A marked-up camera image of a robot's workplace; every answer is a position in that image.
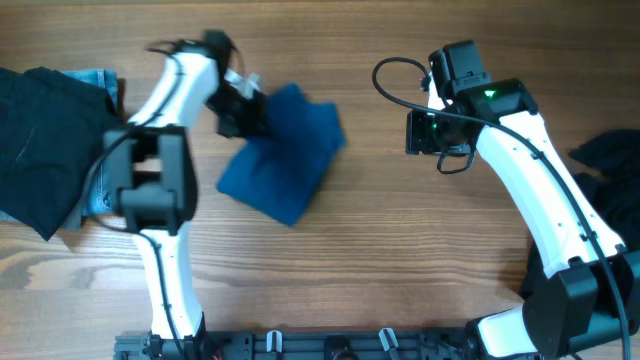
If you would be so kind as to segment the blue polo shirt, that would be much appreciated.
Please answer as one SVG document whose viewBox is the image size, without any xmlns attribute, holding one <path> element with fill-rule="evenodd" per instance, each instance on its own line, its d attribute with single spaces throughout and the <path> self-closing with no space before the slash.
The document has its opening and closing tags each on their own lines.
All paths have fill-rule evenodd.
<svg viewBox="0 0 640 360">
<path fill-rule="evenodd" d="M 294 226 L 347 139 L 337 106 L 310 102 L 290 83 L 266 99 L 267 136 L 253 136 L 231 159 L 217 190 Z"/>
</svg>

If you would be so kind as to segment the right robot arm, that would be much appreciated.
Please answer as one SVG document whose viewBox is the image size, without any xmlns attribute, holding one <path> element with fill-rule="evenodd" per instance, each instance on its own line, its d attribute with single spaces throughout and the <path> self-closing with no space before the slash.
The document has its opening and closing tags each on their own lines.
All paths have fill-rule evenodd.
<svg viewBox="0 0 640 360">
<path fill-rule="evenodd" d="M 429 111 L 407 118 L 406 150 L 482 157 L 533 237 L 523 303 L 474 320 L 466 354 L 556 359 L 639 329 L 639 255 L 596 213 L 564 166 L 518 79 L 494 81 L 472 41 L 429 57 Z"/>
</svg>

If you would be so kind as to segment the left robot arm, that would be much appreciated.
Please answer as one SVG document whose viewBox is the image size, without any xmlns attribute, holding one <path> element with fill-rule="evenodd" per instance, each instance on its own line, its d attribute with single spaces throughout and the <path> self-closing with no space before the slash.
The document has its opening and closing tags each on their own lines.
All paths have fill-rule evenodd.
<svg viewBox="0 0 640 360">
<path fill-rule="evenodd" d="M 114 356 L 219 359 L 192 282 L 189 231 L 198 182 L 189 130 L 208 107 L 225 138 L 266 135 L 265 97 L 257 75 L 231 70 L 238 50 L 222 30 L 148 49 L 166 56 L 162 77 L 127 125 L 104 136 L 112 209 L 140 251 L 152 305 L 150 330 L 117 337 Z"/>
</svg>

